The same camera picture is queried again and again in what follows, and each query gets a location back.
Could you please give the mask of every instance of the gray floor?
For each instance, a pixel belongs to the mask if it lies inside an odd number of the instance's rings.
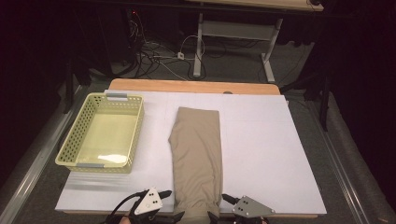
[[[210,41],[206,42],[203,59],[206,70],[206,77],[203,81],[266,82],[260,58],[260,53],[265,49],[265,43],[260,42],[253,48],[236,48],[235,45],[245,46],[249,43],[229,41],[226,42],[227,50],[225,51],[224,48],[211,44]],[[311,49],[312,46],[295,48],[292,44],[276,46],[271,57],[271,65],[278,86],[288,84],[297,78]],[[172,56],[172,53],[165,48],[156,50],[162,56]],[[186,45],[182,51],[186,57],[193,57],[193,54],[190,53],[192,47]],[[188,63],[169,63],[167,66],[168,69],[161,65],[149,77],[142,78],[177,80],[179,79],[175,76],[177,74],[189,79],[187,76]],[[108,87],[108,83],[108,80],[93,77],[93,82],[87,92],[103,91]],[[302,96],[303,92],[290,91],[287,92],[286,97],[290,101],[290,113],[328,214],[314,219],[269,218],[271,223],[396,223],[394,211],[386,203],[378,185],[362,160],[332,96],[329,103],[329,131],[324,133],[318,126],[316,118],[317,102],[305,102]],[[25,177],[30,165],[46,144],[47,136],[50,136],[53,129],[56,128],[55,124],[62,116],[63,108],[64,104],[60,104],[57,113],[53,115],[53,118],[22,158],[13,175],[2,187],[1,211],[5,210],[8,201]],[[57,148],[54,148],[47,165],[14,223],[100,223],[104,221],[105,216],[67,215],[54,211],[69,174],[67,169],[54,163],[56,152]]]

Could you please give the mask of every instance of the yellow plastic basket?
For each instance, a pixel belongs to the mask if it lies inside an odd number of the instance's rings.
[[[130,173],[143,116],[142,96],[89,94],[56,164],[78,172]]]

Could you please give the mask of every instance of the pant leg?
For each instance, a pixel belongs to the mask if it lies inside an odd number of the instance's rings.
[[[179,223],[210,223],[219,216],[222,158],[219,111],[181,107],[169,137],[173,156],[175,214]]]

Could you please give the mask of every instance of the fabric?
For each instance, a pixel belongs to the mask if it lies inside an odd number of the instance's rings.
[[[219,216],[222,158],[219,111],[180,107],[169,137],[173,156],[174,213],[180,224],[210,223]]]

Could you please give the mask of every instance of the khaki trousers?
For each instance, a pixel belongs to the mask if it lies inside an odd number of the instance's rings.
[[[210,223],[219,217],[222,160],[219,111],[180,107],[169,137],[173,156],[175,214],[180,224]]]

